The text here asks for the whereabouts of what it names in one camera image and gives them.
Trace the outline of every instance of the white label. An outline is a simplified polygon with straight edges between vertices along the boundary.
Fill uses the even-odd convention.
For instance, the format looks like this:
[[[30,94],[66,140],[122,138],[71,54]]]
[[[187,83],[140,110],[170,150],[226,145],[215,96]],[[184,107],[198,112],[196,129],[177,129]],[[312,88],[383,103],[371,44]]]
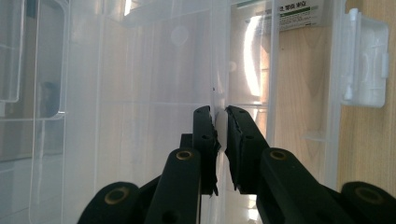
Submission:
[[[305,26],[321,25],[324,0],[279,0],[279,30],[286,31]],[[271,31],[272,10],[256,13],[261,19],[256,34],[268,34]]]

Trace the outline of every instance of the brass screw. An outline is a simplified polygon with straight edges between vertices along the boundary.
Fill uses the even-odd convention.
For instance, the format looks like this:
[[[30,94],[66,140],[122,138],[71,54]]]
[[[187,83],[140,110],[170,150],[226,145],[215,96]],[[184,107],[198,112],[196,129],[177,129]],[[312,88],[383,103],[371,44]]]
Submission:
[[[176,154],[176,157],[181,160],[181,161],[187,161],[189,159],[191,159],[193,156],[192,152],[188,151],[188,150],[184,150],[184,151],[179,151]]]
[[[109,205],[114,205],[122,202],[129,195],[129,190],[125,187],[111,190],[105,196],[105,202]]]
[[[285,160],[287,158],[287,156],[286,156],[286,154],[284,152],[276,151],[276,150],[270,152],[270,156],[273,159],[278,160],[278,161],[283,161],[283,160]]]

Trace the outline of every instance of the plastic latch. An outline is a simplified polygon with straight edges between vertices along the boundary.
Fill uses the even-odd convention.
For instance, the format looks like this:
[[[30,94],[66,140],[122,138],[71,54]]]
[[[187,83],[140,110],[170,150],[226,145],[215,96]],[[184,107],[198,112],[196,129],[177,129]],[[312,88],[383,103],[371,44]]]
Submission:
[[[381,107],[389,75],[388,25],[352,8],[343,19],[341,90],[344,105]]]

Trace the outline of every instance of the wooden surface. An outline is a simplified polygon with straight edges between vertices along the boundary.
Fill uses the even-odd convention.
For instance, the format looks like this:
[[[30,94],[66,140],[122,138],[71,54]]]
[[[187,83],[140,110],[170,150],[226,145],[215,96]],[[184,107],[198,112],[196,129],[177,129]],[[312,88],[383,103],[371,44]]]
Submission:
[[[347,0],[367,17],[389,25],[389,79],[382,108],[342,106],[337,188],[364,181],[396,196],[396,1]],[[294,29],[279,35],[276,145],[291,150],[323,180],[331,29]]]
[[[352,7],[389,25],[389,79],[384,107],[342,107],[338,186],[361,180],[396,196],[396,1],[347,0]]]

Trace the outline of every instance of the transparent plastic storage box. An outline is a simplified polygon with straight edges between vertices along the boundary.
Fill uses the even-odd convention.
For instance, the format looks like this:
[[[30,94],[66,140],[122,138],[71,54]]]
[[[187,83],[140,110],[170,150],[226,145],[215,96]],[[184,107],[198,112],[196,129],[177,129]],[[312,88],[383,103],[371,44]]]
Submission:
[[[233,190],[227,105],[335,189],[340,104],[356,102],[339,91],[345,1],[295,1],[315,21],[305,28],[285,26],[285,2],[0,0],[0,223],[76,223],[102,187],[143,186],[204,105],[222,148],[202,223],[260,223],[255,197]]]

